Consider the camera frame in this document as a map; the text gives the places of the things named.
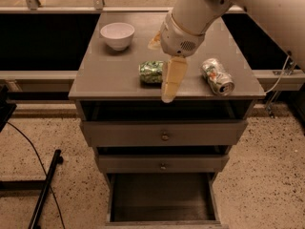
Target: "cabinet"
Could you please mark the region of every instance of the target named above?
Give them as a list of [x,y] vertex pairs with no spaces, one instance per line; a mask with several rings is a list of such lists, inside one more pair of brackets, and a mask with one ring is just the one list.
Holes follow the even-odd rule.
[[[110,189],[105,228],[227,228],[221,225],[212,184],[265,96],[221,19],[188,59],[177,98],[160,99],[160,85],[140,82],[138,65],[168,60],[147,44],[164,12],[103,12],[71,87],[81,130]],[[99,30],[111,22],[135,27],[123,52],[108,48]],[[214,95],[200,64],[217,57],[234,77],[228,96]]]

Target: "drawer handle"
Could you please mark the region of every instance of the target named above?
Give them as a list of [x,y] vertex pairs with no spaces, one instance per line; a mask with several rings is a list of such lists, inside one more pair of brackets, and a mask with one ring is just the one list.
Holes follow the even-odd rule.
[[161,163],[160,169],[161,169],[162,171],[165,171],[165,170],[166,170],[166,165],[165,165],[165,163]]
[[163,133],[162,136],[161,136],[161,139],[163,141],[168,141],[170,139],[170,137],[166,133]]

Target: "black wire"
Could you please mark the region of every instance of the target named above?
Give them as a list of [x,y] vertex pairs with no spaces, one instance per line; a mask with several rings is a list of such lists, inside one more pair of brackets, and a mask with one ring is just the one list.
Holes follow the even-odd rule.
[[[41,161],[40,155],[38,154],[38,152],[37,152],[35,146],[32,144],[32,142],[28,139],[28,137],[27,137],[23,132],[21,132],[16,126],[14,126],[13,124],[11,124],[11,123],[9,123],[9,122],[5,122],[5,123],[11,125],[11,127],[13,127],[19,134],[21,134],[21,135],[30,143],[32,149],[35,151],[35,153],[36,153],[36,155],[37,155],[37,157],[38,157],[39,163],[40,163],[40,165],[41,165],[41,167],[42,167],[42,169],[43,169],[45,175],[47,175],[46,169],[45,169],[45,167],[44,167],[44,165],[43,165],[43,163],[42,163],[42,161]],[[58,204],[58,202],[57,202],[57,198],[56,198],[55,192],[53,191],[52,188],[51,188],[51,193],[52,193],[52,195],[53,195],[53,197],[54,197],[54,201],[55,201],[55,203],[56,203],[56,207],[57,207],[57,210],[58,210],[58,214],[59,214],[61,223],[62,223],[62,225],[63,225],[63,228],[65,229],[66,227],[65,227],[65,223],[64,223],[64,220],[63,220],[63,217],[62,217],[62,214],[61,214],[61,210],[60,210],[59,204]]]

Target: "white bowl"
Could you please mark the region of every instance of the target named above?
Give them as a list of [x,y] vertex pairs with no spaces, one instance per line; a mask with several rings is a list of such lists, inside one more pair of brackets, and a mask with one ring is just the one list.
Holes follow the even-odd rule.
[[108,46],[116,51],[125,50],[130,46],[134,34],[134,27],[127,23],[112,23],[101,29]]

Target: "speckled floor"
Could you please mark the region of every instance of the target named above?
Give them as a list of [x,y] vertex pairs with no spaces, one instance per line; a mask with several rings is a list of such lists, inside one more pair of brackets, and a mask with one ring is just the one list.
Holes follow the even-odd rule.
[[[29,137],[47,169],[54,150],[62,150],[64,163],[58,166],[52,187],[66,228],[102,228],[109,190],[73,105],[28,108],[18,106],[10,122]],[[274,113],[276,119],[271,119],[262,108],[254,109],[213,184],[221,221],[232,229],[305,228],[305,136],[285,104],[276,104]],[[0,148],[1,180],[44,177],[28,141],[9,125],[0,133]],[[0,194],[1,228],[28,228],[38,194],[21,195]],[[52,196],[40,225],[62,228]]]

